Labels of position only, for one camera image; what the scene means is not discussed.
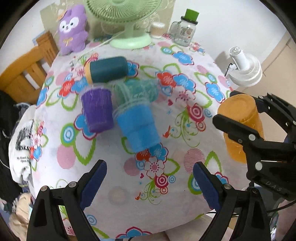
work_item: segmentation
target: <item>bolt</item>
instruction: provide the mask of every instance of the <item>bolt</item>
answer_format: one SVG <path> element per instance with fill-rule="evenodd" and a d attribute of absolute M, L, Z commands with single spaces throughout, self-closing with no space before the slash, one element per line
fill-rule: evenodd
<path fill-rule="evenodd" d="M 260 161 L 256 162 L 256 164 L 255 164 L 255 169 L 256 169 L 257 171 L 260 171 L 260 170 L 262 169 L 262 163 L 261 163 Z"/>
<path fill-rule="evenodd" d="M 252 188 L 253 193 L 257 194 L 259 191 L 257 188 Z"/>
<path fill-rule="evenodd" d="M 43 186 L 41 189 L 40 189 L 41 191 L 46 191 L 47 190 L 47 186 Z"/>
<path fill-rule="evenodd" d="M 250 135 L 249 135 L 249 140 L 250 140 L 250 141 L 255 141 L 255 140 L 256 140 L 256 136 L 253 135 L 253 134 L 250 134 Z"/>
<path fill-rule="evenodd" d="M 70 183 L 69 183 L 69 187 L 73 188 L 73 187 L 75 187 L 75 186 L 76 186 L 76 182 L 70 182 Z"/>
<path fill-rule="evenodd" d="M 232 188 L 232 186 L 231 186 L 230 184 L 227 184 L 227 183 L 226 183 L 226 184 L 224 184 L 224 188 L 227 189 L 227 190 L 229 190 L 229 189 Z"/>

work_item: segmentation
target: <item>plush toy face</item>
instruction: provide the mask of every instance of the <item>plush toy face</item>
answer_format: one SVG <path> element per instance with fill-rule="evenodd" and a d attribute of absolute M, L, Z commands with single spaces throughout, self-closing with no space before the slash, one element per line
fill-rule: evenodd
<path fill-rule="evenodd" d="M 79 4 L 68 10 L 59 24 L 60 36 L 70 36 L 84 31 L 86 14 L 83 5 Z"/>

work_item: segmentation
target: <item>green electric fan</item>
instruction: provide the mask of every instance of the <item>green electric fan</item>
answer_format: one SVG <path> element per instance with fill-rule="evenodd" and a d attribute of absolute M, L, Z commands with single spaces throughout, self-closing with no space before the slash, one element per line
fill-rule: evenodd
<path fill-rule="evenodd" d="M 84 0 L 86 8 L 99 20 L 109 24 L 124 24 L 125 30 L 110 45 L 121 49 L 139 49 L 152 40 L 148 33 L 134 30 L 136 21 L 151 15 L 162 0 Z"/>

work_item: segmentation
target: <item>person's skin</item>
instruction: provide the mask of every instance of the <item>person's skin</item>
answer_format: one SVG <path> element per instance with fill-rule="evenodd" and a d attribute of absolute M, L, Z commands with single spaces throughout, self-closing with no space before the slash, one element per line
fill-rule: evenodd
<path fill-rule="evenodd" d="M 285 200 L 280 204 L 279 207 L 287 205 L 288 203 L 290 202 Z M 279 211 L 279 220 L 276 228 L 276 241 L 281 241 L 283 239 L 283 237 L 286 235 L 291 225 L 295 221 L 295 217 L 296 217 L 296 204 Z"/>

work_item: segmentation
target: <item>plush toy eye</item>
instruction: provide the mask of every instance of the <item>plush toy eye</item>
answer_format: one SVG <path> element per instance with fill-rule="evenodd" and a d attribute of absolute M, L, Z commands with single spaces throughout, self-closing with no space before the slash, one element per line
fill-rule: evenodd
<path fill-rule="evenodd" d="M 63 31 L 63 29 L 65 28 L 66 26 L 66 21 L 61 21 L 61 23 L 59 24 L 59 30 L 60 31 Z"/>
<path fill-rule="evenodd" d="M 72 27 L 74 27 L 74 28 L 78 25 L 78 23 L 79 23 L 79 18 L 78 18 L 78 17 L 73 17 L 73 18 L 70 20 L 70 25 L 71 25 Z"/>

